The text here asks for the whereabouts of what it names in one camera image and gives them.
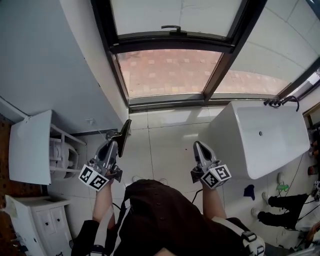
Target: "window handle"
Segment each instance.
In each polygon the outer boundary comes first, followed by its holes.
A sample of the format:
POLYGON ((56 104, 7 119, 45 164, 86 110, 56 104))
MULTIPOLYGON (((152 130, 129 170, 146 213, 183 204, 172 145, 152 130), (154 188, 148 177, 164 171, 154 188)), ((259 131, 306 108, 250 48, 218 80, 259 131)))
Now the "window handle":
POLYGON ((161 26, 162 29, 176 29, 176 30, 170 30, 169 34, 173 36, 186 36, 187 32, 186 31, 181 31, 181 26, 177 25, 164 25, 161 26))

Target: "cabinet door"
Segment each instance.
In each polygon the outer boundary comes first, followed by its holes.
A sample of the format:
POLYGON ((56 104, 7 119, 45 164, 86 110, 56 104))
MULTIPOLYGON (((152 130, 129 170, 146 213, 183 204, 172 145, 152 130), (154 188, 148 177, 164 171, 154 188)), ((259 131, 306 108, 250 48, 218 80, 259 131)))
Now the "cabinet door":
POLYGON ((36 215, 39 218, 41 228, 45 234, 51 235, 56 232, 50 210, 37 211, 36 215))
POLYGON ((65 227, 65 219, 63 218, 63 209, 62 207, 53 208, 50 210, 51 216, 53 219, 53 224, 56 230, 63 229, 65 227))

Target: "black faucet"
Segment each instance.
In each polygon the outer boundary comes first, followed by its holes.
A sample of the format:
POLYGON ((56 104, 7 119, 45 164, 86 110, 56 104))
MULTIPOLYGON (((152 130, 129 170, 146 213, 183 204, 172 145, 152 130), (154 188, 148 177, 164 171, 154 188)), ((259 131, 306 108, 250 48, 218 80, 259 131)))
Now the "black faucet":
POLYGON ((290 96, 287 96, 287 97, 284 97, 282 99, 279 99, 278 96, 274 97, 274 98, 268 98, 266 99, 263 104, 266 106, 266 105, 269 105, 275 109, 279 108, 281 105, 284 105, 286 104, 288 101, 290 100, 294 100, 296 103, 297 103, 297 108, 296 108, 296 112, 298 112, 299 110, 299 107, 300 107, 300 104, 299 104, 299 100, 297 99, 297 97, 293 96, 293 95, 290 95, 290 96))

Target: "black pants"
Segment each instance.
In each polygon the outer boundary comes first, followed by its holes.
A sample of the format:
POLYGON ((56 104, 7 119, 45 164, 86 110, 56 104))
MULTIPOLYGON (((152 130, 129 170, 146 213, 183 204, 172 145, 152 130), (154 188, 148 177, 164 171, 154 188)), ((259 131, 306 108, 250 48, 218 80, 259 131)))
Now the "black pants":
POLYGON ((272 214, 270 212, 261 211, 258 214, 258 219, 268 226, 295 229, 302 207, 304 206, 307 198, 307 194, 283 197, 272 196, 268 200, 271 207, 285 208, 289 210, 289 212, 284 214, 272 214))

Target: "green object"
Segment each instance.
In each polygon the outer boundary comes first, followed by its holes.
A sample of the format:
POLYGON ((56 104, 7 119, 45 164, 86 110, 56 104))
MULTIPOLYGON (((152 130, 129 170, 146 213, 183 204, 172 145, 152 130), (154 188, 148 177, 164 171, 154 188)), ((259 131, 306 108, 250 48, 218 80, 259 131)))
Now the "green object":
POLYGON ((286 190, 289 189, 289 185, 282 185, 282 184, 281 184, 281 185, 276 186, 276 189, 279 190, 280 192, 281 192, 282 190, 286 191, 286 190))

